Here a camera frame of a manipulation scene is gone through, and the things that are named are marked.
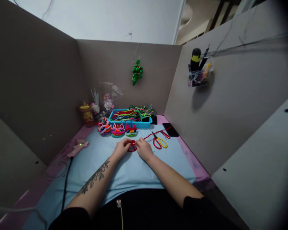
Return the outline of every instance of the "hanging green decoration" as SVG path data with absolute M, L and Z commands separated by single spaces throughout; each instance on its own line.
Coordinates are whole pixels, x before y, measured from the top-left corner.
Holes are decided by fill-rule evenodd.
M 141 79 L 143 73 L 143 67 L 140 66 L 140 60 L 137 59 L 136 65 L 133 66 L 132 72 L 134 75 L 132 76 L 132 85 L 134 86 L 138 79 Z

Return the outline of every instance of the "hand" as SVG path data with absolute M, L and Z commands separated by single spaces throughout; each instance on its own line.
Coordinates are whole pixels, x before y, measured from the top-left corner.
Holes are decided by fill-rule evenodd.
M 151 157 L 154 156 L 153 151 L 151 150 L 150 144 L 144 140 L 142 137 L 135 142 L 137 146 L 137 151 L 139 156 L 144 160 L 148 161 Z
M 122 141 L 118 142 L 112 155 L 117 157 L 118 160 L 120 160 L 128 151 L 131 142 L 132 140 L 130 140 L 129 138 L 125 138 Z

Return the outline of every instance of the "tattoo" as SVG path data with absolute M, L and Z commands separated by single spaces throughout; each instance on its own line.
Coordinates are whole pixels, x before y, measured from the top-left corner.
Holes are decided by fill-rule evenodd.
M 106 170 L 106 168 L 108 168 L 108 163 L 110 162 L 110 161 L 108 161 L 108 159 L 100 166 L 99 169 L 97 169 L 97 171 L 91 176 L 91 178 L 84 184 L 82 189 L 80 189 L 80 191 L 78 192 L 77 197 L 80 194 L 85 194 L 88 191 L 89 185 L 90 185 L 90 189 L 91 189 L 94 185 L 94 181 L 97 181 L 97 178 L 99 178 L 99 180 L 101 180 L 104 177 L 102 173 Z

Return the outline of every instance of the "pipe cleaner cat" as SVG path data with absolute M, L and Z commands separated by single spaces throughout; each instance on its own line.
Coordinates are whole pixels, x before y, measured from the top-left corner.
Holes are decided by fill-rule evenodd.
M 109 133 L 111 133 L 111 128 L 112 128 L 112 125 L 109 125 L 109 121 L 107 118 L 105 118 L 102 122 L 99 122 L 98 123 L 98 132 L 101 134 L 101 135 L 107 135 Z
M 133 127 L 132 127 L 132 124 L 130 125 L 126 125 L 126 129 L 125 129 L 125 133 L 126 133 L 126 136 L 127 137 L 134 137 L 137 135 L 137 125 L 135 124 Z
M 116 125 L 116 123 L 114 123 L 111 136 L 114 138 L 119 138 L 124 136 L 124 134 L 125 134 L 124 125 L 120 124 L 120 126 L 118 126 Z

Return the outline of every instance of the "black phone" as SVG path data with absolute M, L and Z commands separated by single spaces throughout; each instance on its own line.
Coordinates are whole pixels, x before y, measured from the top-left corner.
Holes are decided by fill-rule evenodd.
M 171 123 L 163 123 L 163 127 L 165 129 L 167 129 L 168 127 L 171 126 Z M 168 130 L 166 130 L 167 134 L 169 136 L 173 136 L 173 137 L 178 137 L 179 134 L 177 133 L 177 131 L 174 129 L 174 127 L 172 126 L 171 128 L 169 128 Z

